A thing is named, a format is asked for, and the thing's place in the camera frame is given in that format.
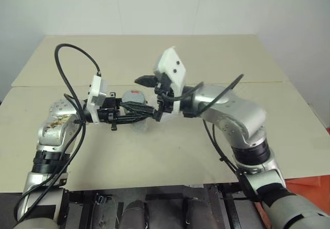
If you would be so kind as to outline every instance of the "robotic arm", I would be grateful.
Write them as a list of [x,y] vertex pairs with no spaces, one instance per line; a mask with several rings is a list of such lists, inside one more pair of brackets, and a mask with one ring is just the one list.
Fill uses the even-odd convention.
[[[266,114],[257,104],[237,97],[229,88],[198,84],[184,86],[186,69],[173,48],[166,50],[154,69],[154,76],[142,76],[136,83],[153,87],[158,108],[141,99],[119,99],[115,93],[106,97],[105,83],[95,76],[88,99],[80,101],[87,122],[117,124],[134,123],[151,117],[160,121],[164,112],[183,113],[184,117],[201,117],[219,128],[230,143],[235,163],[235,175],[245,195],[262,202],[275,228],[330,228],[330,219],[305,198],[286,189],[281,171],[269,148],[265,131]],[[119,107],[126,109],[120,115]],[[73,150],[72,136],[79,124],[74,104],[60,100],[51,106],[49,116],[38,131],[37,152],[29,172],[21,202],[15,214],[18,220],[57,177],[52,189],[15,228],[57,228],[67,217],[69,193],[61,186],[68,174],[56,173],[67,163]]]

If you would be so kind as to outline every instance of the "table surface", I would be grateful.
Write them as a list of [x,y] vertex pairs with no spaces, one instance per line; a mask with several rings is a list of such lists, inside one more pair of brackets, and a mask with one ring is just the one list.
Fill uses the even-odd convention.
[[[121,70],[114,69],[113,65],[105,65],[104,68],[109,54],[106,49],[116,46],[114,40],[120,42],[122,48],[126,47],[125,50],[116,47],[121,54],[114,57],[117,60],[115,66],[126,63],[125,60],[129,58],[133,60],[132,52],[135,56],[139,53],[138,61],[135,64],[126,63],[127,68]],[[26,174],[32,167],[38,128],[46,119],[50,105],[67,92],[53,67],[53,50],[61,42],[77,44],[99,61],[103,75],[111,84],[108,91],[115,91],[120,97],[127,90],[138,89],[144,92],[150,104],[156,103],[153,89],[135,86],[131,80],[139,75],[151,74],[155,61],[151,61],[149,55],[157,58],[153,53],[155,49],[159,49],[159,55],[162,47],[181,44],[178,53],[180,57],[181,53],[185,53],[181,59],[187,68],[188,83],[204,80],[206,83],[227,84],[237,73],[245,72],[246,76],[235,92],[259,103],[266,110],[268,141],[284,178],[330,174],[329,135],[254,36],[46,37],[0,106],[3,145],[0,148],[0,192],[22,191]],[[105,53],[97,49],[98,45],[103,46]],[[149,59],[148,64],[142,62],[143,51],[146,52],[146,59]],[[188,53],[199,57],[190,59]],[[72,72],[67,76],[75,84],[77,95],[85,98],[94,70],[88,68],[88,63],[83,59],[74,61],[74,56],[80,60],[72,50],[63,50],[61,53],[63,66],[66,63],[65,72]],[[200,59],[204,59],[203,64],[199,63]],[[79,75],[73,75],[77,63],[84,63],[86,68],[78,68]],[[137,75],[137,63],[145,70],[144,73]],[[125,74],[123,78],[119,76],[120,73]],[[230,147],[220,131],[217,138],[231,158]],[[65,187],[70,190],[236,181],[227,166],[219,162],[201,119],[183,117],[174,117],[162,123],[148,120],[144,133],[133,130],[131,125],[119,125],[118,131],[112,132],[110,125],[89,124],[85,141],[68,172]]]

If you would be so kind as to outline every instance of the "white table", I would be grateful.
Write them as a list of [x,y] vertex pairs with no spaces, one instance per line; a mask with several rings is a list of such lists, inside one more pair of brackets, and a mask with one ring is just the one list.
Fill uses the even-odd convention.
[[[120,97],[129,89],[139,89],[151,104],[156,99],[153,89],[133,85],[133,80],[151,74],[157,56],[171,45],[178,46],[189,84],[201,80],[227,84],[245,73],[235,91],[267,111],[268,141],[284,178],[330,174],[330,137],[255,36],[46,37],[0,106],[0,192],[22,191],[36,151],[37,130],[51,103],[67,92],[53,61],[54,48],[62,42],[81,46],[99,62],[111,84],[108,91]],[[92,65],[70,49],[61,52],[61,60],[77,95],[85,98]],[[217,137],[231,157],[220,131]],[[236,181],[219,162],[201,119],[183,117],[163,123],[149,120],[145,133],[130,125],[118,125],[116,132],[110,125],[88,125],[85,141],[68,170],[65,187],[70,190]]]

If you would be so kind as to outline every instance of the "white backdrop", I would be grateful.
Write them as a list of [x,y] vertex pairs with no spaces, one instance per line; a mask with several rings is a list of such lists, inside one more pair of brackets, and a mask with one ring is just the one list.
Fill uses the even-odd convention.
[[330,124],[330,0],[0,0],[0,100],[44,35],[257,34]]

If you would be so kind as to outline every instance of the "white wall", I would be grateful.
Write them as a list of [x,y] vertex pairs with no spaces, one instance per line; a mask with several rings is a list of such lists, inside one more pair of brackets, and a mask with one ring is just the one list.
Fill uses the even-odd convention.
[[330,124],[330,0],[0,0],[0,99],[44,35],[258,34]]

